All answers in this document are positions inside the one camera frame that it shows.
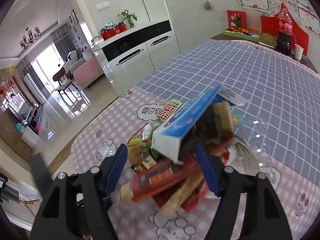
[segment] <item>ceiling light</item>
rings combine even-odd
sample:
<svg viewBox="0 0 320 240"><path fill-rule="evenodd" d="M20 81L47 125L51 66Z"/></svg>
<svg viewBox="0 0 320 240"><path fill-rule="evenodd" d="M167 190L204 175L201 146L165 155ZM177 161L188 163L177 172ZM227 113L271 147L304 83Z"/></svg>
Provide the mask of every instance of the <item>ceiling light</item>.
<svg viewBox="0 0 320 240"><path fill-rule="evenodd" d="M26 36L22 37L22 41L20 41L20 46L23 49L29 48L34 42L36 42L40 35L40 29L38 27L35 27L35 33L32 33L32 30L29 30L29 27L26 28L26 31L28 32L28 38Z"/></svg>

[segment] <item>metal screw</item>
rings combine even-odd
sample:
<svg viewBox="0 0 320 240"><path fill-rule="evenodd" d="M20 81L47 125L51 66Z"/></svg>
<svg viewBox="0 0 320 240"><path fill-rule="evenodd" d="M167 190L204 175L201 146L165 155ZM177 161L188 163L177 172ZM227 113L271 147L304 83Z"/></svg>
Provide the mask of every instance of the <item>metal screw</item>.
<svg viewBox="0 0 320 240"><path fill-rule="evenodd" d="M60 172L58 174L58 179L64 179L66 177L66 174L64 172Z"/></svg>
<svg viewBox="0 0 320 240"><path fill-rule="evenodd" d="M260 179L265 179L267 176L266 176L263 172L259 172L259 173L258 173L258 177L259 177Z"/></svg>
<svg viewBox="0 0 320 240"><path fill-rule="evenodd" d="M99 171L100 171L99 167L92 167L92 168L90 169L90 172L91 172L91 173L98 173Z"/></svg>
<svg viewBox="0 0 320 240"><path fill-rule="evenodd" d="M230 166L226 166L226 167L224 168L224 171L227 172L227 173L232 173L232 172L233 172L233 168L230 167Z"/></svg>

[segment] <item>paper cup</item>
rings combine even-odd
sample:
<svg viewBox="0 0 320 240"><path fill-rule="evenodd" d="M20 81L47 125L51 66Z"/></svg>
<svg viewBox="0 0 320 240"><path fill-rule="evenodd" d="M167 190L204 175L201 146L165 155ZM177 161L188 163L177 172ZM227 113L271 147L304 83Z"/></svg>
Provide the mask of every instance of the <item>paper cup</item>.
<svg viewBox="0 0 320 240"><path fill-rule="evenodd" d="M302 53L303 53L303 47L299 46L298 44L295 44L296 48L296 52L295 52L295 58L297 60L301 60L301 57L302 57Z"/></svg>

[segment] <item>cabinet handle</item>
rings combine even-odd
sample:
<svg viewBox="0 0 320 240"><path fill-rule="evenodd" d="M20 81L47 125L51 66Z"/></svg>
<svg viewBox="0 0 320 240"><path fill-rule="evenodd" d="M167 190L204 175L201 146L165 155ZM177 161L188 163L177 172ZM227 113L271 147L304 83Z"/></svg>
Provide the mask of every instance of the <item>cabinet handle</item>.
<svg viewBox="0 0 320 240"><path fill-rule="evenodd" d="M165 37L162 37L162 38L160 38L159 40L154 41L150 46L157 45L157 44L159 44L159 43L161 43L161 42L163 42L163 41L165 41L165 40L169 39L170 37L171 37L171 36L165 36Z"/></svg>
<svg viewBox="0 0 320 240"><path fill-rule="evenodd" d="M138 49L135 52L129 54L128 56L124 57L123 59L119 60L119 63L116 64L116 66L121 65L122 63L126 62L127 60L133 58L134 56L138 55L141 53L144 49Z"/></svg>

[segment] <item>open cardboard box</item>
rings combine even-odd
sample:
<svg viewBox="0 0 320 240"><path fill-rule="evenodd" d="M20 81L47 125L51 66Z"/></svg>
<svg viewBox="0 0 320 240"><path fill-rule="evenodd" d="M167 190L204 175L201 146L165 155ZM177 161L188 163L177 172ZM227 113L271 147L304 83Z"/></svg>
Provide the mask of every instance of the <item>open cardboard box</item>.
<svg viewBox="0 0 320 240"><path fill-rule="evenodd" d="M230 106L242 106L247 102L241 95L221 84L184 104L161 124L153 132L151 148L171 159L175 164L182 164L178 156L183 138L210 104L222 101L228 101Z"/></svg>

